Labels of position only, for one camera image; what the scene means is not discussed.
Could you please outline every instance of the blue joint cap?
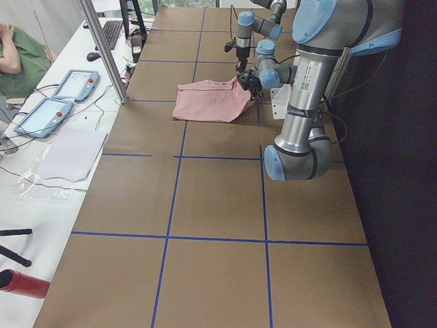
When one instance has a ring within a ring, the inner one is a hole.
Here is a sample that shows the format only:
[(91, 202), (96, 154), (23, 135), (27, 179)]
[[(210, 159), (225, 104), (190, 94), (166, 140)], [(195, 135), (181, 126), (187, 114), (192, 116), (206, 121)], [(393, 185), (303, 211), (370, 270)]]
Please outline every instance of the blue joint cap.
[(395, 31), (349, 49), (349, 54), (351, 56), (364, 56), (390, 50), (399, 44), (401, 34), (402, 28), (396, 29)]
[(260, 55), (273, 55), (276, 45), (272, 40), (261, 40), (257, 45), (257, 53)]
[(293, 39), (306, 43), (324, 28), (333, 15), (338, 0), (302, 1), (293, 21)]
[(270, 35), (268, 36), (272, 40), (278, 40), (279, 36), (282, 33), (282, 26), (276, 25), (272, 28), (272, 31), (270, 31)]
[(274, 181), (285, 181), (285, 173), (278, 153), (272, 145), (264, 150), (264, 165), (270, 179)]
[(255, 14), (253, 12), (241, 12), (238, 15), (238, 24), (241, 26), (251, 26), (255, 21)]
[(272, 89), (274, 87), (278, 87), (281, 82), (281, 75), (276, 70), (262, 70), (259, 73), (259, 80), (261, 81), (261, 85), (265, 89)]

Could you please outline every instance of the person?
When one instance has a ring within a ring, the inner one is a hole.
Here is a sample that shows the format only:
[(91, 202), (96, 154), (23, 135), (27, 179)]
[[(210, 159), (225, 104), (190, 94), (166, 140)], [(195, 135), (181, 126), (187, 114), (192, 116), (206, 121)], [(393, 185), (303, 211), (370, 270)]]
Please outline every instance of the person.
[(19, 27), (0, 23), (0, 92), (26, 98), (50, 68), (43, 44)]

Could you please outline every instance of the white desk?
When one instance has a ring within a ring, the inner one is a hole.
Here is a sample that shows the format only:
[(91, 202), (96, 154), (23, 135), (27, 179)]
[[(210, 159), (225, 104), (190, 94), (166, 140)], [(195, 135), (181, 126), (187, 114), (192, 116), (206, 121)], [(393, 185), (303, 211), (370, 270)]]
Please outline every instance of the white desk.
[[(38, 85), (38, 87), (42, 87), (59, 83), (71, 68), (97, 70), (100, 73), (100, 82), (94, 93), (87, 102), (75, 105), (72, 114), (92, 103), (111, 84), (101, 59), (93, 62), (86, 60), (87, 54), (92, 51), (94, 51), (94, 41), (91, 34), (88, 29), (80, 26)], [(128, 59), (132, 59), (130, 48), (126, 46), (123, 34), (121, 34), (112, 54), (119, 72), (122, 72), (128, 63)], [(50, 96), (54, 90), (55, 88), (48, 89), (44, 93)], [(23, 106), (22, 111), (29, 112), (42, 97), (43, 95), (39, 93), (33, 94)], [(98, 101), (98, 104), (103, 109), (104, 114), (97, 130), (109, 132), (119, 109), (119, 102), (113, 87)], [(62, 126), (94, 130), (101, 115), (102, 112), (92, 105), (86, 111), (64, 121)], [(14, 122), (20, 122), (22, 118), (21, 115), (17, 116)], [(9, 137), (15, 136), (16, 133), (13, 132), (13, 128), (13, 124), (10, 124), (6, 130), (6, 135)], [(15, 137), (12, 140), (17, 145), (29, 141), (26, 137)], [(0, 162), (0, 166), (20, 175), (25, 172), (34, 172), (38, 164), (37, 159), (41, 158), (50, 140), (51, 137), (43, 140), (36, 139), (20, 147), (17, 153), (5, 156)], [(98, 159), (95, 161), (91, 173), (84, 181), (71, 183), (62, 179), (50, 179), (39, 180), (38, 182), (46, 185), (86, 189), (91, 182)], [(18, 183), (19, 180), (18, 176), (13, 176), (0, 169), (0, 230), (31, 228), (33, 234), (4, 236), (0, 238), (0, 244), (24, 258), (30, 259), (32, 265), (25, 268), (6, 257), (0, 256), (0, 271), (13, 269), (51, 281), (85, 197), (85, 192), (63, 192), (62, 189), (47, 189), (42, 186), (32, 186), (29, 183), (20, 184)], [(0, 292), (0, 327), (32, 327), (43, 301), (10, 292)]]

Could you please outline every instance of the white paper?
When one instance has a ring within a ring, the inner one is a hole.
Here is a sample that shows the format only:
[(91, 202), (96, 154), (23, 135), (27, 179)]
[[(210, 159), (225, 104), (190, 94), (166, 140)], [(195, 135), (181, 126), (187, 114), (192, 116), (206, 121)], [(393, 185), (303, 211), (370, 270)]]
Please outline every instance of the white paper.
[(64, 178), (71, 182), (86, 178), (106, 136), (102, 131), (63, 127), (44, 154), (36, 173), (43, 179)]
[(119, 0), (92, 0), (96, 12), (109, 12), (120, 10)]

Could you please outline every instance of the person's arm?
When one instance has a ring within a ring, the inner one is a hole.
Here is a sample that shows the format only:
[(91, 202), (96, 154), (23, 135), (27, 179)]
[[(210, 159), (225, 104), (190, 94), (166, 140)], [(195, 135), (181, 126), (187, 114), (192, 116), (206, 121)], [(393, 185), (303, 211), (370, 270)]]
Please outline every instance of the person's arm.
[(10, 74), (21, 72), (20, 55), (12, 41), (14, 27), (7, 24), (0, 24), (0, 39), (3, 43), (3, 57), (0, 58), (0, 71)]

